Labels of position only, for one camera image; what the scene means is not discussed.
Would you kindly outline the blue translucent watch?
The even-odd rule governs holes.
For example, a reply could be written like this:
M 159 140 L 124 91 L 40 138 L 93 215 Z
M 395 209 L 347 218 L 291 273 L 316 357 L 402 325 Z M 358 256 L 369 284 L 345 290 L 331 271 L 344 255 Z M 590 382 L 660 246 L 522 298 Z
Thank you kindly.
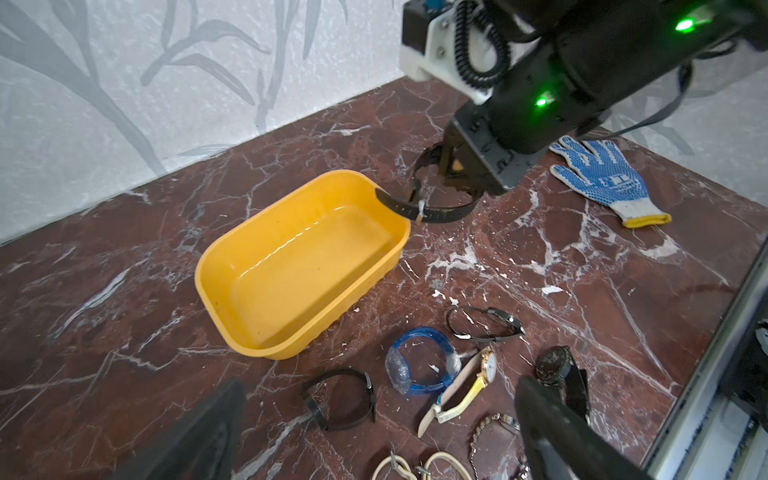
M 392 387 L 409 396 L 444 391 L 461 367 L 451 341 L 431 327 L 418 327 L 399 336 L 385 358 L 385 370 Z

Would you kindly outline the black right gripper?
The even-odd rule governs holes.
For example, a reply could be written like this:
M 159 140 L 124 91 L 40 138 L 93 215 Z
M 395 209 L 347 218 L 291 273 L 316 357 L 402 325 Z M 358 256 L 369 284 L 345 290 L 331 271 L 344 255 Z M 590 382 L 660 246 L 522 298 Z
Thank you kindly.
M 515 188 L 546 155 L 504 147 L 482 117 L 457 113 L 446 126 L 438 175 L 446 186 L 501 196 Z

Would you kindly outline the black strap watch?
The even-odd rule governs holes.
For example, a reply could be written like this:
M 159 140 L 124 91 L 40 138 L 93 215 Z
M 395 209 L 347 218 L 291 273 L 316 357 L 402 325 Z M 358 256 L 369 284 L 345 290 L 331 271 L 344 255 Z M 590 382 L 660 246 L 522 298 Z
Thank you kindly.
M 465 205 L 455 207 L 431 207 L 421 197 L 421 181 L 417 178 L 420 169 L 437 165 L 442 157 L 443 145 L 436 143 L 427 148 L 416 160 L 411 177 L 411 193 L 407 201 L 398 200 L 383 189 L 377 187 L 375 195 L 377 200 L 397 215 L 413 221 L 417 224 L 447 224 L 462 220 L 470 213 L 483 196 L 480 190 L 469 190 L 471 201 Z

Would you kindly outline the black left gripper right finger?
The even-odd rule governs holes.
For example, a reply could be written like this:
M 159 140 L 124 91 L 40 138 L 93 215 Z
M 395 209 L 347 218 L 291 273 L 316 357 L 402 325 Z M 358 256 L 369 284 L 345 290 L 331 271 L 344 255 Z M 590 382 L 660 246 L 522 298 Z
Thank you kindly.
M 519 379 L 515 410 L 532 479 L 649 477 L 534 378 Z

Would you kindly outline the chunky black watch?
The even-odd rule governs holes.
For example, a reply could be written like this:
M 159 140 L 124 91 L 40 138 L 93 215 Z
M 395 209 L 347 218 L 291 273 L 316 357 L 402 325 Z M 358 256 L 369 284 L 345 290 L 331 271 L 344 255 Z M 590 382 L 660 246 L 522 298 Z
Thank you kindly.
M 552 346 L 541 352 L 534 364 L 534 374 L 557 400 L 590 423 L 587 370 L 578 367 L 568 346 Z

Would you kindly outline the thin black watch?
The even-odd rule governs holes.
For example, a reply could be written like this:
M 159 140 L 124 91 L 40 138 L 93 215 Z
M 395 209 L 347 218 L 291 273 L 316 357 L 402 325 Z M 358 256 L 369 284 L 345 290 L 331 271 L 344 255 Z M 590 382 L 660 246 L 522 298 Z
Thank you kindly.
M 499 343 L 525 335 L 522 323 L 496 307 L 455 306 L 445 317 L 450 333 L 478 344 Z

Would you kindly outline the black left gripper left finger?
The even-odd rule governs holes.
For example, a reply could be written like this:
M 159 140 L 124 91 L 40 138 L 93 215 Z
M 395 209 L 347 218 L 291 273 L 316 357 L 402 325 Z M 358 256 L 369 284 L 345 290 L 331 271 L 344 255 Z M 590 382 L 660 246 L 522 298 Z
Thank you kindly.
M 112 474 L 114 479 L 229 479 L 239 449 L 245 388 L 219 386 L 156 435 Z

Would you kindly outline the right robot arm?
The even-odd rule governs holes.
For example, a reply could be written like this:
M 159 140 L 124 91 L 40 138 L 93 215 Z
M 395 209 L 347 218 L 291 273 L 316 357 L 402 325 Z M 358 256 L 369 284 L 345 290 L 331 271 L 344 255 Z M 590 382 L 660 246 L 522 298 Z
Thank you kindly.
M 763 1 L 459 1 L 457 67 L 491 90 L 446 128 L 439 175 L 471 194 L 511 190 L 569 133 L 584 134 L 660 76 L 721 43 L 767 47 Z

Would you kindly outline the black band watch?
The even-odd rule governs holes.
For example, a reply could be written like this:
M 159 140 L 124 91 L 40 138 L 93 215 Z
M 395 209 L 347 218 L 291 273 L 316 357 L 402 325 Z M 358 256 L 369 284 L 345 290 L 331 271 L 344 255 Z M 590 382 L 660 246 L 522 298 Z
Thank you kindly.
M 316 426 L 346 431 L 377 420 L 377 395 L 371 376 L 353 368 L 328 370 L 303 383 L 301 399 Z

